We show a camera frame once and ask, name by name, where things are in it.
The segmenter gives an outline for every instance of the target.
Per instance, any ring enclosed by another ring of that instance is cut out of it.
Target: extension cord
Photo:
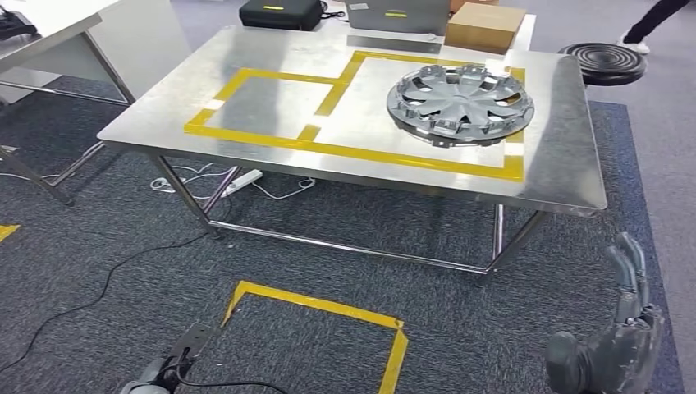
[[[220,198],[224,199],[228,195],[231,195],[245,186],[250,185],[252,182],[258,180],[261,176],[263,176],[263,173],[259,170],[251,170],[247,172],[246,174],[232,181],[225,191],[222,192],[222,196]]]

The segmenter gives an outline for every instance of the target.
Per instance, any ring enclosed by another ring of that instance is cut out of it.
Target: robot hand
[[[586,343],[569,332],[557,332],[549,341],[548,383],[558,394],[638,394],[653,375],[665,318],[648,303],[640,245],[625,232],[616,243],[619,247],[607,248],[620,289],[614,321]]]

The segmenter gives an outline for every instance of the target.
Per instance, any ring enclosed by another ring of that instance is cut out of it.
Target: white table
[[[127,106],[190,55],[169,0],[3,0],[2,4],[21,12],[40,34],[0,43],[0,98],[6,103],[41,91]],[[42,87],[62,75],[112,82],[123,100]],[[2,146],[0,130],[0,160],[64,204],[71,204],[71,199],[56,186],[102,147],[96,144],[47,180]]]

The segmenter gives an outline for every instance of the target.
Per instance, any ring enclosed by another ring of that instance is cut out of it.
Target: stainless steel table
[[[501,57],[450,47],[433,55],[348,42],[339,34],[225,29],[98,137],[148,154],[211,234],[225,228],[483,275],[509,260],[549,213],[587,217],[607,206],[574,58],[517,51]],[[489,146],[444,149],[396,127],[386,99],[401,76],[428,64],[462,62],[524,80],[536,106],[525,130]],[[237,171],[201,207],[165,156]],[[496,209],[492,260],[448,262],[210,219],[241,167],[489,202]],[[503,205],[536,210],[506,245]]]

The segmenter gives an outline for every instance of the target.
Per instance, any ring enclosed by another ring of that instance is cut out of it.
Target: white cable
[[[261,190],[265,195],[267,195],[268,197],[270,197],[270,198],[272,198],[272,199],[286,199],[286,198],[292,197],[293,195],[296,195],[296,194],[298,194],[298,193],[302,193],[303,191],[305,191],[305,190],[309,189],[310,187],[316,185],[316,184],[317,184],[317,180],[314,179],[314,178],[310,178],[310,177],[307,176],[306,179],[303,179],[302,181],[297,182],[297,185],[300,186],[300,188],[299,188],[298,190],[295,190],[295,191],[293,191],[292,193],[287,194],[287,195],[282,195],[282,196],[280,196],[280,197],[278,197],[278,196],[276,196],[276,195],[272,195],[271,193],[268,192],[268,190],[266,190],[266,189],[264,189],[263,187],[257,185],[256,182],[251,182],[251,184],[254,185],[254,186],[256,186],[256,187],[257,187],[259,190]]]
[[[230,168],[229,170],[227,170],[227,171],[225,171],[225,172],[211,173],[211,174],[203,174],[203,173],[202,173],[203,171],[205,171],[205,170],[207,170],[208,168],[210,168],[210,166],[212,166],[212,165],[213,165],[213,163],[208,163],[208,164],[206,164],[205,166],[201,167],[201,168],[198,169],[198,170],[196,170],[195,168],[184,167],[184,166],[172,166],[172,168],[178,168],[178,169],[181,169],[181,170],[191,171],[191,172],[193,172],[193,173],[196,174],[194,177],[189,178],[189,179],[181,178],[181,179],[182,179],[182,182],[181,182],[181,183],[183,183],[184,185],[188,185],[188,184],[191,183],[192,181],[196,181],[196,180],[198,180],[198,179],[205,178],[206,176],[226,176],[226,175],[228,175],[230,172],[234,171],[234,167],[233,167],[233,168]],[[303,191],[309,189],[310,187],[316,185],[316,183],[317,183],[317,181],[316,181],[315,179],[310,178],[310,177],[307,177],[306,179],[303,179],[302,181],[297,182],[297,184],[300,186],[300,188],[299,188],[298,190],[295,190],[295,191],[293,191],[292,193],[287,194],[287,195],[276,196],[276,195],[271,194],[268,190],[264,189],[262,186],[258,185],[256,182],[251,182],[252,185],[256,186],[256,187],[257,187],[259,190],[261,190],[265,195],[267,195],[268,197],[270,197],[270,198],[272,198],[272,199],[276,199],[276,200],[278,200],[278,199],[286,199],[286,198],[288,198],[288,197],[291,197],[291,196],[293,196],[293,195],[296,195],[296,194],[298,194],[298,193],[301,193],[301,192],[303,192]],[[168,182],[165,178],[157,178],[157,179],[154,179],[153,181],[151,181],[151,182],[150,182],[150,189],[155,190],[155,191],[162,191],[162,192],[166,192],[166,193],[174,193],[174,190],[172,189],[172,186],[169,184],[169,182]],[[199,196],[197,196],[197,195],[191,195],[191,196],[192,196],[194,199],[210,199],[210,197],[212,197],[212,196],[208,196],[208,197],[199,197]]]
[[[21,180],[23,180],[23,181],[31,181],[31,179],[27,178],[26,176],[21,176],[21,175],[17,175],[17,174],[10,174],[10,173],[7,173],[7,172],[0,172],[0,176],[10,176],[10,177],[12,177],[12,178],[21,179]],[[46,178],[55,178],[56,176],[59,176],[59,175],[44,175],[44,176],[41,176],[41,177],[42,177],[43,179],[46,179]]]
[[[201,167],[200,169],[198,169],[198,170],[196,170],[195,168],[184,167],[184,166],[172,166],[172,168],[178,168],[178,169],[181,169],[181,170],[187,170],[187,171],[191,171],[191,172],[194,172],[194,173],[197,174],[196,176],[194,176],[194,177],[192,177],[192,178],[190,178],[190,179],[183,179],[182,183],[183,183],[184,185],[186,185],[186,184],[188,184],[188,183],[191,183],[192,181],[195,181],[195,180],[197,180],[197,179],[205,178],[206,176],[225,176],[225,175],[229,174],[230,172],[232,172],[232,171],[234,170],[234,167],[233,167],[233,168],[230,168],[229,170],[227,170],[227,171],[225,171],[225,172],[220,172],[220,173],[214,173],[214,174],[202,174],[202,173],[201,173],[201,172],[207,170],[208,168],[210,168],[210,166],[212,166],[212,165],[213,165],[213,163],[208,163],[208,164],[202,166],[202,167]],[[164,178],[157,178],[157,179],[151,181],[151,182],[150,182],[150,189],[155,190],[155,191],[164,191],[164,192],[167,192],[167,193],[173,193],[173,192],[174,192],[174,190],[172,189],[172,186],[171,186],[171,185],[169,184],[169,182],[167,182],[167,180],[164,179]],[[198,195],[191,195],[191,196],[192,196],[193,198],[195,198],[195,199],[210,199],[210,197],[212,197],[212,196],[208,196],[208,197],[199,197]]]

